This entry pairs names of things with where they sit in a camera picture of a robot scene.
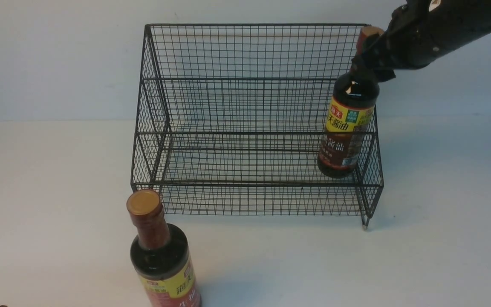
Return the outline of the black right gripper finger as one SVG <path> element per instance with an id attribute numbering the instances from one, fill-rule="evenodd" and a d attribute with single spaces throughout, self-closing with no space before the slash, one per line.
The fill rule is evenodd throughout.
<path id="1" fill-rule="evenodd" d="M 377 82 L 387 82 L 396 78 L 394 69 L 391 68 L 374 68 L 373 75 Z"/>
<path id="2" fill-rule="evenodd" d="M 351 74 L 357 80 L 382 81 L 380 72 L 372 68 L 372 49 L 378 38 L 365 38 L 362 42 L 361 50 L 352 58 Z"/>

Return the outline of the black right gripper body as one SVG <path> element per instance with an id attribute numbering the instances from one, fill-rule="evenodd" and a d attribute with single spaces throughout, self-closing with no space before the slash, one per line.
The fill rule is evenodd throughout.
<path id="1" fill-rule="evenodd" d="M 371 46 L 372 70 L 418 70 L 491 34 L 491 0 L 408 0 Z"/>

